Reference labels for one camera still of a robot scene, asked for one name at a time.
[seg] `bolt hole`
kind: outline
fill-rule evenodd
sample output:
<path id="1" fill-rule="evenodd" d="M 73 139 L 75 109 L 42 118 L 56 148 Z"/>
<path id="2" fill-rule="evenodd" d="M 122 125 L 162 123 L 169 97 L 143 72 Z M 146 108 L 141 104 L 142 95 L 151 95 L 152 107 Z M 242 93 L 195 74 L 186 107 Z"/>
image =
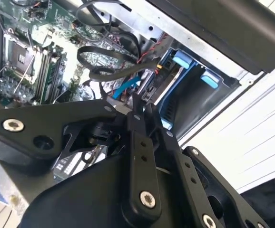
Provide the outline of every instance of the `bolt hole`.
<path id="1" fill-rule="evenodd" d="M 194 184 L 196 184 L 196 180 L 195 178 L 190 178 L 191 182 L 193 182 Z"/>
<path id="2" fill-rule="evenodd" d="M 147 162 L 147 157 L 146 156 L 143 155 L 141 158 L 144 162 Z"/>
<path id="3" fill-rule="evenodd" d="M 217 219 L 221 219 L 223 217 L 223 207 L 219 200 L 214 196 L 208 196 L 208 201 Z"/>
<path id="4" fill-rule="evenodd" d="M 13 128 L 19 127 L 19 125 L 18 125 L 17 123 L 15 123 L 15 122 L 10 122 L 10 123 L 9 123 L 9 126 L 10 126 L 10 127 L 13 127 Z"/>
<path id="5" fill-rule="evenodd" d="M 51 150 L 54 147 L 54 141 L 45 135 L 35 137 L 33 143 L 38 149 L 46 151 Z"/>
<path id="6" fill-rule="evenodd" d="M 115 137 L 114 137 L 114 141 L 118 141 L 118 140 L 120 140 L 120 135 L 119 134 L 117 134 Z"/>

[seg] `blue plastic tab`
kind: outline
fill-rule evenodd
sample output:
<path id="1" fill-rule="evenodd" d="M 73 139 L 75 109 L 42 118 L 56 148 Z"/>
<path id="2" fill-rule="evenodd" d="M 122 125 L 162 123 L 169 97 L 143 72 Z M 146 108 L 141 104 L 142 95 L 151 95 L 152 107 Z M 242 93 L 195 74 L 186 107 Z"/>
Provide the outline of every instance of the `blue plastic tab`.
<path id="1" fill-rule="evenodd" d="M 129 81 L 125 82 L 120 88 L 118 88 L 113 94 L 112 98 L 117 99 L 127 88 L 130 88 L 133 84 L 140 81 L 141 79 L 137 76 Z"/>
<path id="2" fill-rule="evenodd" d="M 193 59 L 189 57 L 188 55 L 184 54 L 182 51 L 177 51 L 175 56 L 172 59 L 176 63 L 178 63 L 180 66 L 184 67 L 185 69 L 188 69 Z"/>
<path id="3" fill-rule="evenodd" d="M 210 87 L 212 87 L 213 89 L 217 89 L 219 86 L 219 81 L 220 79 L 213 75 L 212 73 L 206 71 L 202 76 L 201 79 L 207 83 Z"/>

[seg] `cable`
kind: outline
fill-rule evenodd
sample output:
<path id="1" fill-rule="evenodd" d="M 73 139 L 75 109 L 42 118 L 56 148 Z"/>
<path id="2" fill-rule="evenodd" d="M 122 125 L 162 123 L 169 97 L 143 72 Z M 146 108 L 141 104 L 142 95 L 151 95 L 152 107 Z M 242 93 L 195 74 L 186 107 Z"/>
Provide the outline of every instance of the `cable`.
<path id="1" fill-rule="evenodd" d="M 156 69 L 157 63 L 158 63 L 158 60 L 154 60 L 151 62 L 138 64 L 138 65 L 132 66 L 127 69 L 122 69 L 122 71 L 117 72 L 117 73 L 112 73 L 111 75 L 101 75 L 101 74 L 94 73 L 92 71 L 94 67 L 81 56 L 82 53 L 86 53 L 86 52 L 95 52 L 98 54 L 107 55 L 107 56 L 117 58 L 117 59 L 123 59 L 124 61 L 130 61 L 133 63 L 135 62 L 135 60 L 132 57 L 127 56 L 125 54 L 121 54 L 121 53 L 111 51 L 111 50 L 106 50 L 106 49 L 103 49 L 100 47 L 92 47 L 92 46 L 80 47 L 77 51 L 77 60 L 79 61 L 79 63 L 81 63 L 83 65 L 83 67 L 90 69 L 89 77 L 92 81 L 95 81 L 95 82 L 114 81 L 114 80 L 126 77 L 128 75 L 135 74 L 135 73 L 137 73 L 141 70 L 144 70 L 144 69 L 153 69 L 154 70 L 154 69 Z"/>
<path id="2" fill-rule="evenodd" d="M 168 36 L 168 34 L 165 34 L 159 42 L 157 42 L 157 43 L 156 43 L 152 48 L 150 48 L 147 52 L 145 52 L 144 54 L 142 54 L 142 56 L 138 59 L 137 63 L 140 63 L 140 62 L 143 60 L 143 57 L 145 57 L 146 55 L 148 55 L 148 53 L 149 53 L 150 51 L 153 51 L 154 49 L 156 49 L 156 47 L 157 47 L 158 45 L 160 45 L 160 44 L 163 42 L 164 39 L 167 38 L 167 36 Z"/>
<path id="3" fill-rule="evenodd" d="M 97 54 L 101 54 L 101 55 L 105 55 L 105 56 L 109 56 L 109 57 L 112 57 L 112 58 L 119 59 L 120 61 L 128 61 L 128 62 L 131 62 L 133 64 L 136 63 L 136 60 L 133 57 L 128 56 L 126 54 L 122 54 L 122 53 L 116 52 L 116 51 L 107 50 L 107 49 L 103 49 L 103 48 L 100 48 L 100 47 L 94 47 L 94 46 L 83 46 L 83 47 L 80 47 L 77 50 L 77 60 L 85 68 L 88 68 L 90 70 L 93 69 L 94 67 L 88 61 L 86 61 L 84 59 L 84 57 L 81 56 L 81 54 L 83 54 L 83 53 L 97 53 Z"/>
<path id="4" fill-rule="evenodd" d="M 140 81 L 140 77 L 134 77 L 133 79 L 130 79 L 129 81 L 127 81 L 126 83 L 124 83 L 120 88 L 118 88 L 115 93 L 113 94 L 112 98 L 113 99 L 117 99 L 118 96 L 120 96 L 126 89 L 128 89 L 129 87 L 131 87 L 134 83 Z"/>
<path id="5" fill-rule="evenodd" d="M 11 216 L 12 212 L 13 212 L 13 211 L 11 210 L 10 213 L 9 213 L 9 216 L 8 216 L 8 218 L 6 219 L 6 221 L 5 221 L 5 223 L 4 223 L 4 225 L 3 225 L 2 228 L 5 228 L 6 224 L 8 223 L 8 221 L 9 221 L 9 219 L 10 219 L 10 216 Z"/>
<path id="6" fill-rule="evenodd" d="M 34 2 L 33 4 L 27 4 L 27 5 L 21 5 L 19 3 L 16 3 L 14 0 L 10 0 L 10 2 L 15 5 L 15 6 L 18 6 L 18 7 L 24 7 L 24 8 L 28 8 L 28 7 L 33 7 L 33 6 L 38 6 L 40 4 L 40 1 L 39 2 Z"/>
<path id="7" fill-rule="evenodd" d="M 84 86 L 88 86 L 88 87 L 91 89 L 92 95 L 93 95 L 93 100 L 95 100 L 95 98 L 96 98 L 95 92 L 94 92 L 94 90 L 92 89 L 92 87 L 90 86 L 90 82 L 91 82 L 91 80 L 85 81 L 85 85 L 84 85 Z"/>
<path id="8" fill-rule="evenodd" d="M 94 74 L 100 74 L 101 72 L 106 72 L 106 73 L 109 73 L 109 74 L 115 73 L 114 69 L 106 68 L 106 67 L 103 67 L 103 66 L 96 66 L 96 67 L 94 67 L 91 71 L 92 71 Z M 103 85 L 101 84 L 101 82 L 98 83 L 98 86 L 99 86 L 99 91 L 100 91 L 101 98 L 102 98 L 103 100 L 107 100 L 108 94 L 107 94 L 106 91 L 104 90 L 104 87 L 103 87 Z"/>
<path id="9" fill-rule="evenodd" d="M 151 61 L 148 63 L 142 63 L 135 66 L 132 66 L 130 68 L 126 68 L 120 72 L 111 74 L 111 75 L 97 75 L 90 72 L 89 77 L 92 81 L 95 82 L 109 82 L 109 81 L 115 81 L 120 78 L 126 77 L 128 75 L 135 74 L 137 72 L 140 72 L 144 69 L 155 69 L 157 66 L 157 60 Z"/>
<path id="10" fill-rule="evenodd" d="M 99 27 L 105 27 L 105 26 L 108 26 L 109 24 L 111 24 L 111 21 L 109 19 L 109 22 L 108 23 L 101 23 L 101 24 L 86 24 L 84 22 L 82 22 L 80 19 L 79 19 L 79 12 L 90 6 L 90 5 L 93 5 L 94 3 L 97 3 L 97 2 L 106 2 L 106 3 L 116 3 L 116 4 L 121 4 L 120 1 L 118 0 L 91 0 L 91 1 L 88 1 L 84 4 L 82 4 L 81 6 L 78 7 L 78 9 L 76 10 L 76 18 L 77 20 L 79 20 L 80 23 L 84 24 L 84 25 L 88 25 L 88 26 L 92 26 L 92 27 L 96 27 L 96 26 L 99 26 Z"/>

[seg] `electronic component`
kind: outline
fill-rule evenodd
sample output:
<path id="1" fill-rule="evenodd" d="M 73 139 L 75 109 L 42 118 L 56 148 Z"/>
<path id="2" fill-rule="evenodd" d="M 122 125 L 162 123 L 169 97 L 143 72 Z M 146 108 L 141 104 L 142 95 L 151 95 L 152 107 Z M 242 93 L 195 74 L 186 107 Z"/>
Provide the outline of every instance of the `electronic component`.
<path id="1" fill-rule="evenodd" d="M 79 36 L 72 36 L 70 37 L 69 41 L 75 45 L 78 45 L 81 43 L 81 39 L 79 38 Z"/>
<path id="2" fill-rule="evenodd" d="M 41 55 L 40 67 L 36 69 L 37 80 L 35 82 L 34 101 L 38 104 L 52 103 L 58 96 L 57 87 L 60 82 L 59 68 L 64 55 L 62 49 L 51 46 L 43 50 Z"/>
<path id="3" fill-rule="evenodd" d="M 27 70 L 26 74 L 31 75 L 32 67 L 29 67 L 29 65 L 34 56 L 33 51 L 28 51 L 15 42 L 10 42 L 9 44 L 9 61 L 12 67 L 14 67 L 14 69 L 18 70 L 22 74 Z"/>
<path id="4" fill-rule="evenodd" d="M 35 18 L 37 16 L 38 9 L 30 9 L 28 11 L 28 17 L 29 18 Z"/>
<path id="5" fill-rule="evenodd" d="M 63 26 L 64 29 L 69 29 L 70 23 L 64 20 L 62 22 L 62 26 Z"/>

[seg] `black cable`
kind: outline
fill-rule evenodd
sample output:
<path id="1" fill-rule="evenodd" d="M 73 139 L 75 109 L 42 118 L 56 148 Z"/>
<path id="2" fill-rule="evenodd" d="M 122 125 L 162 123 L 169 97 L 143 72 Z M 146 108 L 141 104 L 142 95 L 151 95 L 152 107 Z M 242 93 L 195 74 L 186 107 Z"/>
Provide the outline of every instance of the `black cable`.
<path id="1" fill-rule="evenodd" d="M 84 57 L 81 56 L 82 53 L 86 53 L 86 52 L 98 53 L 98 54 L 110 56 L 113 58 L 122 59 L 123 61 L 130 61 L 132 63 L 135 63 L 136 60 L 128 55 L 118 53 L 115 51 L 111 51 L 111 50 L 106 50 L 106 49 L 103 49 L 100 47 L 92 47 L 92 46 L 80 47 L 77 51 L 77 60 L 79 61 L 79 63 L 81 63 L 83 65 L 83 67 L 90 69 L 89 77 L 92 81 L 95 81 L 95 82 L 114 81 L 114 80 L 126 77 L 128 75 L 135 74 L 135 73 L 137 73 L 141 70 L 144 70 L 144 69 L 153 69 L 154 70 L 154 69 L 156 69 L 157 63 L 158 63 L 157 60 L 154 60 L 151 62 L 138 64 L 138 65 L 132 66 L 130 68 L 122 69 L 120 72 L 116 72 L 111 75 L 101 75 L 101 74 L 96 74 L 96 73 L 92 72 L 92 69 L 94 68 L 92 66 L 92 64 L 90 64 Z"/>
<path id="2" fill-rule="evenodd" d="M 96 99 L 95 92 L 94 92 L 94 90 L 92 89 L 92 87 L 90 86 L 90 82 L 91 82 L 91 80 L 85 81 L 85 82 L 84 82 L 85 84 L 84 84 L 83 86 L 88 86 L 88 87 L 91 89 L 92 94 L 93 94 L 93 100 L 95 100 L 95 99 Z"/>
<path id="3" fill-rule="evenodd" d="M 100 74 L 101 72 L 106 72 L 106 73 L 109 73 L 109 74 L 115 73 L 114 69 L 106 68 L 106 67 L 103 67 L 103 66 L 96 66 L 96 67 L 93 68 L 91 71 L 92 71 L 94 74 Z M 104 90 L 104 87 L 103 87 L 103 85 L 101 84 L 101 82 L 98 83 L 98 86 L 99 86 L 99 91 L 100 91 L 101 98 L 102 98 L 103 100 L 107 100 L 108 94 L 107 94 L 106 91 Z"/>
<path id="4" fill-rule="evenodd" d="M 137 59 L 139 59 L 142 56 L 142 50 L 138 43 L 138 39 L 135 35 L 133 35 L 131 32 L 118 32 L 118 33 L 111 33 L 113 36 L 129 39 L 133 42 L 137 49 Z"/>
<path id="5" fill-rule="evenodd" d="M 10 2 L 15 6 L 24 7 L 24 8 L 32 7 L 32 6 L 35 6 L 37 4 L 37 2 L 34 2 L 33 4 L 21 5 L 19 3 L 16 3 L 14 0 L 10 0 Z"/>
<path id="6" fill-rule="evenodd" d="M 126 77 L 128 75 L 132 75 L 137 72 L 140 72 L 141 70 L 144 70 L 144 69 L 155 69 L 157 67 L 157 63 L 158 63 L 158 61 L 155 60 L 155 61 L 151 61 L 148 63 L 138 64 L 138 65 L 132 66 L 130 68 L 123 69 L 122 71 L 111 74 L 111 75 L 98 75 L 98 74 L 93 74 L 90 72 L 89 77 L 92 81 L 95 81 L 95 82 L 115 81 L 120 78 Z"/>
<path id="7" fill-rule="evenodd" d="M 111 24 L 110 19 L 109 19 L 109 22 L 108 22 L 108 23 L 100 23 L 100 24 L 86 24 L 86 23 L 82 22 L 82 21 L 79 19 L 79 12 L 80 12 L 82 9 L 84 9 L 84 8 L 86 8 L 86 7 L 88 7 L 88 6 L 91 6 L 91 5 L 93 5 L 94 3 L 97 3 L 97 2 L 116 3 L 116 4 L 120 4 L 120 3 L 121 3 L 121 2 L 118 1 L 118 0 L 91 0 L 91 1 L 88 1 L 88 2 L 86 2 L 86 3 L 84 3 L 84 4 L 82 4 L 81 6 L 79 6 L 78 9 L 76 10 L 76 18 L 77 18 L 77 20 L 78 20 L 80 23 L 82 23 L 82 24 L 84 24 L 84 25 L 87 25 L 87 26 L 91 26 L 91 27 L 96 27 L 96 26 L 98 26 L 98 27 L 105 27 L 105 26 L 108 26 L 109 24 Z"/>
<path id="8" fill-rule="evenodd" d="M 97 53 L 97 54 L 109 56 L 109 57 L 112 57 L 112 58 L 116 58 L 116 59 L 118 59 L 120 61 L 127 61 L 127 62 L 130 62 L 130 63 L 133 63 L 133 64 L 135 64 L 137 62 L 136 59 L 134 59 L 133 57 L 128 56 L 126 54 L 122 54 L 122 53 L 113 51 L 113 50 L 107 50 L 107 49 L 104 49 L 104 48 L 94 47 L 94 46 L 83 46 L 83 47 L 80 47 L 77 50 L 77 60 L 85 68 L 88 68 L 90 70 L 93 69 L 94 67 L 88 61 L 86 61 L 84 59 L 84 57 L 81 56 L 81 54 L 83 54 L 83 53 Z"/>
<path id="9" fill-rule="evenodd" d="M 9 221 L 9 219 L 10 219 L 10 216 L 11 216 L 12 212 L 13 212 L 13 211 L 11 210 L 10 213 L 9 213 L 9 216 L 8 216 L 8 218 L 6 219 L 6 221 L 5 221 L 5 223 L 4 223 L 4 225 L 3 225 L 2 228 L 5 228 L 6 224 L 8 223 L 8 221 Z"/>

